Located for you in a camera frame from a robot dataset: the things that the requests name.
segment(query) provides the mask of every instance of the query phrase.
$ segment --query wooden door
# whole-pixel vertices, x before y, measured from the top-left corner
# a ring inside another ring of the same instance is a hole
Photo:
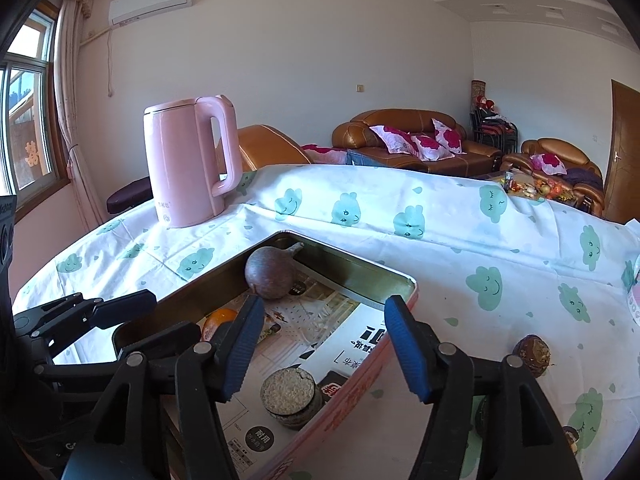
[[[613,130],[605,186],[605,217],[640,220],[640,92],[612,81]]]

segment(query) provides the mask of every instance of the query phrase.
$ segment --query pink and white cushion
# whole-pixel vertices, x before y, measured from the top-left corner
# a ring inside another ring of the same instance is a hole
[[[457,153],[459,155],[464,153],[462,151],[462,137],[460,137],[460,134],[436,119],[432,119],[432,121],[433,127],[436,129],[436,140],[451,153]]]
[[[306,144],[302,149],[316,164],[346,164],[346,148],[319,148],[317,144]]]
[[[389,153],[418,156],[418,148],[411,140],[410,134],[391,126],[370,126],[369,128],[382,139]]]
[[[553,153],[540,153],[531,155],[529,158],[535,170],[542,170],[548,175],[566,175],[566,167],[562,160]]]
[[[437,140],[426,135],[412,136],[411,140],[418,148],[420,160],[444,160],[455,156]]]

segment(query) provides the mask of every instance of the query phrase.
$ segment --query brown leather sofa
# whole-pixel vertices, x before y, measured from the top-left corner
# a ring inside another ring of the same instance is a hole
[[[253,124],[238,130],[242,170],[255,171],[272,164],[312,164],[295,140],[266,124]],[[222,143],[216,146],[220,173],[226,172]]]
[[[558,156],[567,169],[582,168],[592,171],[602,178],[602,172],[589,157],[578,147],[570,142],[561,139],[553,139],[551,137],[543,137],[538,140],[525,140],[522,143],[522,153],[509,153],[502,158],[500,170],[510,170],[511,168],[519,168],[521,170],[534,171],[530,156],[540,153],[553,153]],[[556,180],[561,180],[562,175],[554,176]],[[601,218],[604,214],[604,193],[588,184],[576,184],[569,187],[572,188],[574,195],[586,204],[587,212]]]
[[[436,119],[460,133],[463,139],[464,155],[456,155],[453,158],[434,162],[423,162],[411,155],[389,153],[382,140],[369,129],[370,126],[384,125],[404,132],[422,133],[434,137],[435,129],[432,119]],[[402,108],[371,110],[355,116],[351,121],[340,124],[334,130],[332,144],[334,148],[357,150],[390,168],[449,176],[477,176],[497,171],[502,156],[502,152],[497,148],[468,140],[465,129],[447,114]]]

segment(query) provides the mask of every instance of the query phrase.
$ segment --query white wall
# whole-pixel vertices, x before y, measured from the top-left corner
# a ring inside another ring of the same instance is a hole
[[[95,0],[85,25],[107,25]],[[377,107],[439,110],[468,122],[470,26],[431,0],[194,0],[83,47],[80,144],[103,199],[148,174],[145,107],[226,94],[238,125],[267,123],[330,145],[341,122]],[[356,93],[356,85],[365,86]]]
[[[14,259],[9,266],[12,300],[49,260],[86,234],[71,184],[47,198],[14,229]]]
[[[640,55],[549,25],[482,22],[471,31],[476,79],[486,81],[487,96],[516,124],[520,140],[567,140],[606,174],[611,80],[640,90]]]

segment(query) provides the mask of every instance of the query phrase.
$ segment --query purple stool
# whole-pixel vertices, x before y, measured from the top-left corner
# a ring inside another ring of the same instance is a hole
[[[135,180],[131,184],[117,190],[107,199],[107,211],[119,215],[131,207],[135,207],[154,197],[151,191],[151,180],[148,176]]]

